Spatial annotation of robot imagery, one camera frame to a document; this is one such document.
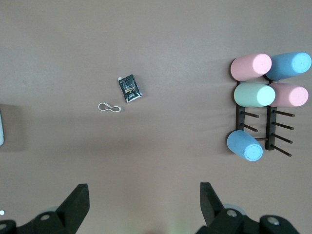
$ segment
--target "white loop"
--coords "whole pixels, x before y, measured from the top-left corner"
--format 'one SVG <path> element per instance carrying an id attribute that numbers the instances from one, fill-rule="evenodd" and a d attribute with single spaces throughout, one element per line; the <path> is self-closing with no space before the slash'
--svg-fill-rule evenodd
<path id="1" fill-rule="evenodd" d="M 105 106 L 107 106 L 107 108 L 106 109 L 101 109 L 100 108 L 100 105 L 105 105 Z M 110 106 L 110 105 L 108 105 L 107 103 L 105 103 L 105 102 L 101 102 L 99 105 L 98 105 L 98 109 L 100 110 L 100 111 L 111 111 L 111 112 L 120 112 L 121 111 L 121 107 L 119 107 L 119 106 Z"/>

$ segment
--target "black rack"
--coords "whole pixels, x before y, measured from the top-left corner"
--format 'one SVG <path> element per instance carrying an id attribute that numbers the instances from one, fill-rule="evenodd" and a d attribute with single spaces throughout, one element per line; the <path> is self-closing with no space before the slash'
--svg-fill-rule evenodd
<path id="1" fill-rule="evenodd" d="M 269 84 L 272 84 L 273 82 L 278 81 L 272 81 L 270 79 L 267 79 L 269 81 Z M 243 82 L 237 81 L 237 86 L 240 85 Z M 265 141 L 265 149 L 266 150 L 278 150 L 279 152 L 287 155 L 288 157 L 291 157 L 292 155 L 281 148 L 278 148 L 275 146 L 275 138 L 278 138 L 280 140 L 283 140 L 289 144 L 292 144 L 293 142 L 291 140 L 288 140 L 282 136 L 279 136 L 275 134 L 276 126 L 286 128 L 289 130 L 294 130 L 293 127 L 287 126 L 281 123 L 276 122 L 276 115 L 284 115 L 289 117 L 294 117 L 294 114 L 278 111 L 276 107 L 267 106 L 267 125 L 266 125 L 266 136 L 262 138 L 255 138 L 257 141 Z M 242 107 L 238 104 L 236 104 L 236 130 L 242 130 L 244 131 L 245 128 L 248 128 L 254 132 L 258 132 L 259 130 L 256 128 L 253 128 L 247 124 L 245 124 L 245 116 L 251 116 L 254 118 L 259 118 L 259 115 L 252 114 L 245 111 L 245 107 Z"/>

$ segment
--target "black rod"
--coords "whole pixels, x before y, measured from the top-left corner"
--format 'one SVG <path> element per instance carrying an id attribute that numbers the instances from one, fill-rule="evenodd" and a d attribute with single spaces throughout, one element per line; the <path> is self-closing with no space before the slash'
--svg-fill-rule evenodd
<path id="1" fill-rule="evenodd" d="M 286 112 L 282 112 L 282 111 L 273 111 L 273 113 L 284 115 L 284 116 L 290 116 L 290 117 L 295 116 L 294 114 L 290 114 L 290 113 L 286 113 Z"/>
<path id="2" fill-rule="evenodd" d="M 287 128 L 287 129 L 290 129 L 290 130 L 293 130 L 294 127 L 291 127 L 291 126 L 287 126 L 287 125 L 284 125 L 284 124 L 281 124 L 281 123 L 276 123 L 276 122 L 273 122 L 272 124 L 276 125 L 276 126 L 280 126 L 282 128 Z"/>
<path id="3" fill-rule="evenodd" d="M 267 139 L 267 138 L 265 138 L 265 137 L 260 137 L 260 138 L 255 138 L 257 141 L 262 141 L 262 140 L 264 140 L 264 141 L 267 141 L 267 140 L 269 140 L 269 139 Z"/>
<path id="4" fill-rule="evenodd" d="M 245 127 L 245 128 L 248 128 L 248 129 L 250 129 L 250 130 L 252 130 L 252 131 L 254 131 L 254 132 L 259 132 L 259 130 L 258 129 L 256 129 L 256 128 L 253 128 L 253 127 L 251 127 L 251 126 L 249 126 L 249 125 L 246 125 L 246 124 L 244 124 L 244 123 L 241 123 L 240 125 L 242 125 L 243 127 Z"/>
<path id="5" fill-rule="evenodd" d="M 278 150 L 279 152 L 287 155 L 288 157 L 292 156 L 290 153 L 286 152 L 285 150 L 282 150 L 281 148 L 276 147 L 275 145 L 271 145 L 271 147 L 273 147 L 274 149 Z"/>
<path id="6" fill-rule="evenodd" d="M 278 138 L 278 139 L 281 139 L 281 140 L 283 140 L 283 141 L 285 141 L 285 142 L 287 142 L 287 143 L 289 143 L 289 144 L 292 144 L 292 143 L 293 143 L 293 141 L 288 140 L 288 139 L 286 139 L 286 138 L 283 138 L 283 137 L 281 137 L 281 136 L 279 136 L 279 135 L 276 135 L 276 134 L 274 134 L 274 133 L 272 133 L 272 136 L 273 136 L 273 137 L 276 137 L 276 138 Z"/>
<path id="7" fill-rule="evenodd" d="M 259 115 L 255 115 L 255 114 L 252 114 L 252 113 L 249 113 L 249 112 L 241 111 L 240 113 L 243 114 L 243 115 L 259 118 Z"/>

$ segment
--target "blue cup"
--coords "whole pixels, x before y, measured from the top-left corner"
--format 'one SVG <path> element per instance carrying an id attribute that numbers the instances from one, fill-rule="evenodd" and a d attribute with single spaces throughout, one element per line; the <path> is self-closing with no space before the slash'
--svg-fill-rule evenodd
<path id="1" fill-rule="evenodd" d="M 311 67 L 311 57 L 307 53 L 286 53 L 271 57 L 272 67 L 266 74 L 271 80 L 287 79 L 305 73 Z"/>
<path id="2" fill-rule="evenodd" d="M 232 132 L 228 137 L 227 145 L 234 154 L 248 161 L 257 161 L 263 154 L 258 141 L 242 130 Z"/>

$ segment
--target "mint green cup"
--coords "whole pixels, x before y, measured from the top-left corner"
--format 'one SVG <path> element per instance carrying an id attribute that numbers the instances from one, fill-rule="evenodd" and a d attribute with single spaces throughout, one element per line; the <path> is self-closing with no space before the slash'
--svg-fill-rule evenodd
<path id="1" fill-rule="evenodd" d="M 265 84 L 245 82 L 236 87 L 234 99 L 243 107 L 263 107 L 274 101 L 275 91 Z"/>

